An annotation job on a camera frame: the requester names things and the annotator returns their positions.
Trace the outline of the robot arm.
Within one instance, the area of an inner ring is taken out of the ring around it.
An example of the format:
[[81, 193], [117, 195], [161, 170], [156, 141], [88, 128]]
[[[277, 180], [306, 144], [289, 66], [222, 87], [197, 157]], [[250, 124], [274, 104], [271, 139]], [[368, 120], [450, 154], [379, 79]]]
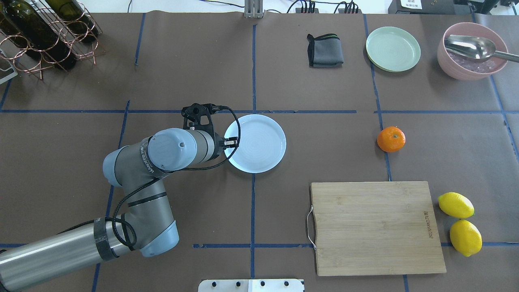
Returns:
[[239, 137], [169, 128], [111, 152], [103, 172], [124, 198], [111, 218], [100, 217], [52, 237], [1, 253], [1, 290], [19, 292], [131, 251], [160, 255], [179, 241], [163, 178], [215, 159]]

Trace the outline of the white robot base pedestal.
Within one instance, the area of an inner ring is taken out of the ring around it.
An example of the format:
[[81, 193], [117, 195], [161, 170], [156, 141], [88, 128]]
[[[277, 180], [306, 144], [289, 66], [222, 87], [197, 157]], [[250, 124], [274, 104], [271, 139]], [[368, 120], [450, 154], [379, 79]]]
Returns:
[[199, 292], [304, 292], [302, 279], [206, 279]]

